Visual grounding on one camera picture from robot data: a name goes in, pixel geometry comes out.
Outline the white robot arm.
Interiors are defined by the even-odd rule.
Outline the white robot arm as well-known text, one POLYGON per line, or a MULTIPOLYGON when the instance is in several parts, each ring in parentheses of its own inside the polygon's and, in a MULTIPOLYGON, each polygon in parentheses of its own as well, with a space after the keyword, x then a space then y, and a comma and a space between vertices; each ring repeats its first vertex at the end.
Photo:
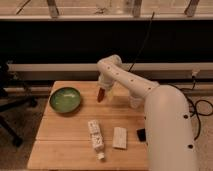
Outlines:
POLYGON ((189 105, 184 94, 173 86, 125 71, 118 55, 102 58, 97 68, 102 89, 109 91, 117 81, 130 91, 131 101, 144 100, 149 171, 199 171, 189 105))

